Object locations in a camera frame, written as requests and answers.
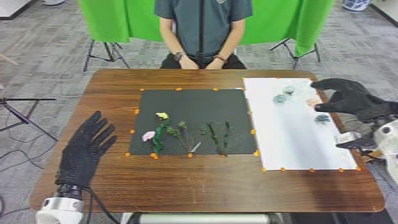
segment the person's hand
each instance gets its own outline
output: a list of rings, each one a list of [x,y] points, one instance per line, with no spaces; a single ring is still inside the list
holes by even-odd
[[[101,112],[96,112],[76,130],[62,152],[57,185],[71,184],[89,188],[99,159],[117,140],[115,136],[108,138],[115,130],[113,125],[101,131],[106,122]]]
[[[206,69],[222,69],[222,66],[224,66],[224,61],[215,58],[213,62],[209,63]]]
[[[199,65],[190,60],[188,56],[185,55],[179,60],[181,69],[199,69]]]
[[[352,114],[362,122],[398,112],[398,104],[375,97],[359,82],[325,79],[314,82],[311,87],[318,90],[336,90],[328,102],[314,106],[318,112]]]

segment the white paper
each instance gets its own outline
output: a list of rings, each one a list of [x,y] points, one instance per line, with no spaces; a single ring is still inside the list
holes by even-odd
[[[339,130],[332,122],[316,123],[318,113],[307,105],[318,99],[309,79],[245,79],[245,97],[252,111],[252,123],[266,170],[355,169],[350,151],[336,147]],[[286,86],[295,93],[284,103],[273,102]]]

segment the person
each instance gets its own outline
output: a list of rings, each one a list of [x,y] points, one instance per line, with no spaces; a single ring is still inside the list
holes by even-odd
[[[233,52],[245,33],[245,18],[252,16],[252,0],[204,1],[204,66],[201,69],[245,69]],[[161,69],[199,69],[199,3],[201,0],[156,0],[160,33],[170,50]]]

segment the green backdrop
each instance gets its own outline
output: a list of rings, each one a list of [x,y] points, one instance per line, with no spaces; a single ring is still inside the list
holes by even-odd
[[[154,0],[78,1],[96,41],[129,42],[129,37],[161,41]],[[241,45],[293,38],[295,56],[302,56],[312,50],[334,0],[252,0],[252,4]]]

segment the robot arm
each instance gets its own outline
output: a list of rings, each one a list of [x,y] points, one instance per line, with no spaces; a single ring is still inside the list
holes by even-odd
[[[83,218],[81,188],[60,185],[35,214],[37,224],[78,224]]]
[[[346,113],[362,123],[371,123],[371,133],[346,132],[337,136],[337,147],[346,149],[380,149],[389,175],[398,183],[398,103],[375,97],[362,84],[344,79],[325,79],[312,88],[336,90],[330,101],[318,104],[320,112]]]
[[[42,202],[35,214],[37,224],[78,224],[81,221],[81,190],[89,189],[101,156],[117,140],[115,136],[110,137],[113,125],[103,130],[105,126],[106,119],[101,119],[101,113],[96,112],[76,130],[62,151],[55,181],[58,189],[53,197]]]

